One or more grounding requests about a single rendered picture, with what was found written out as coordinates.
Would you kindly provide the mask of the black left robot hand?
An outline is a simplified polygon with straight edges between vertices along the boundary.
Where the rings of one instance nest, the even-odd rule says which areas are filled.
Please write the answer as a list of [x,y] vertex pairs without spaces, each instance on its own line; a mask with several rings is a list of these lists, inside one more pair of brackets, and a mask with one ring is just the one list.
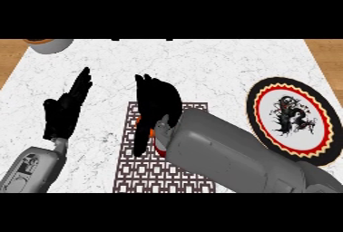
[[79,107],[84,103],[91,86],[90,68],[85,67],[78,74],[69,92],[62,94],[59,100],[44,100],[44,140],[57,138],[69,139],[78,123]]

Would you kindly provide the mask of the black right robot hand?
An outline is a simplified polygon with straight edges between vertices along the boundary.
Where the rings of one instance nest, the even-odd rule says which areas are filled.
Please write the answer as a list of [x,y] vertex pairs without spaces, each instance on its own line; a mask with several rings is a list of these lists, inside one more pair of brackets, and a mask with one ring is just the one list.
[[181,114],[181,100],[176,87],[147,74],[136,75],[136,102],[140,120],[136,125],[134,156],[146,151],[150,129],[156,121],[167,115],[168,127],[177,125]]

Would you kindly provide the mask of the red and orange can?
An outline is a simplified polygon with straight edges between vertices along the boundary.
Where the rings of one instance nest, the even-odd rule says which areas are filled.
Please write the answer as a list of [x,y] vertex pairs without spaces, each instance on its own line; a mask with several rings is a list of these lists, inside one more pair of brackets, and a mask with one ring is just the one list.
[[165,115],[155,123],[155,128],[149,129],[149,136],[153,138],[153,147],[159,156],[165,157],[167,145],[170,140],[171,129],[167,124],[168,116]]

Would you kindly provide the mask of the brown patterned placemat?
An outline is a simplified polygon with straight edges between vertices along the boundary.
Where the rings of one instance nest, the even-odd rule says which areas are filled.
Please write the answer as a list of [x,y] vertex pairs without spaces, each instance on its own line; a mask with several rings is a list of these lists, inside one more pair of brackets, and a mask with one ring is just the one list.
[[159,156],[153,139],[146,152],[133,155],[137,103],[128,102],[122,125],[121,148],[113,178],[113,193],[214,193],[215,183],[173,165]]

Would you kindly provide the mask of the black rimmed dragon plate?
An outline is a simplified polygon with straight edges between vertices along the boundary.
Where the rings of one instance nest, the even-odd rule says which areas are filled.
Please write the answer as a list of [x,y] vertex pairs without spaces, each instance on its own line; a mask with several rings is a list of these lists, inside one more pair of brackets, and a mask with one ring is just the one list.
[[322,95],[283,77],[261,79],[247,96],[247,117],[263,145],[292,161],[329,165],[343,149],[343,126]]

